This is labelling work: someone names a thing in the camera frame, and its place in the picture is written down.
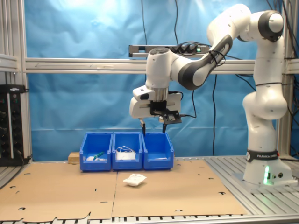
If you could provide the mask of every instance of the green status light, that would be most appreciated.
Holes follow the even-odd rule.
[[[264,184],[267,184],[268,182],[268,174],[269,174],[269,166],[266,166],[266,169],[265,169],[265,176],[263,178],[263,183]]]

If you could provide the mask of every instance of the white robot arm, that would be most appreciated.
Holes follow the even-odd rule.
[[[199,88],[211,71],[232,47],[233,40],[243,32],[250,22],[250,10],[237,4],[217,16],[208,27],[208,39],[212,47],[197,61],[172,53],[167,48],[150,51],[146,64],[146,83],[133,90],[130,115],[133,118],[159,116],[167,124],[181,123],[181,95],[168,95],[171,80],[189,90]]]
[[[167,48],[155,48],[146,64],[147,80],[134,89],[130,115],[139,118],[159,116],[167,124],[181,123],[181,94],[168,94],[171,80],[189,90],[199,88],[211,71],[232,47],[233,40],[257,42],[254,80],[256,92],[248,94],[243,107],[249,130],[247,166],[243,180],[252,186],[297,184],[291,169],[280,159],[271,120],[283,117],[287,103],[282,94],[282,68],[284,39],[281,36],[284,21],[276,11],[251,14],[242,4],[232,6],[208,27],[207,35],[212,47],[197,61],[172,53]]]

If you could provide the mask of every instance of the control box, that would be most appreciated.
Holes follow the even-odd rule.
[[[0,167],[27,164],[24,158],[21,85],[0,85]]]

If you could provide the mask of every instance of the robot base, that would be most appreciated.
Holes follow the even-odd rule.
[[[256,190],[298,185],[298,181],[292,176],[291,168],[280,159],[247,162],[244,176],[234,174],[234,178],[250,193]]]

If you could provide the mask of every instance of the small wooden block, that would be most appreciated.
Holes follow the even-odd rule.
[[[79,153],[71,153],[68,159],[69,164],[79,164],[80,163],[80,154]]]

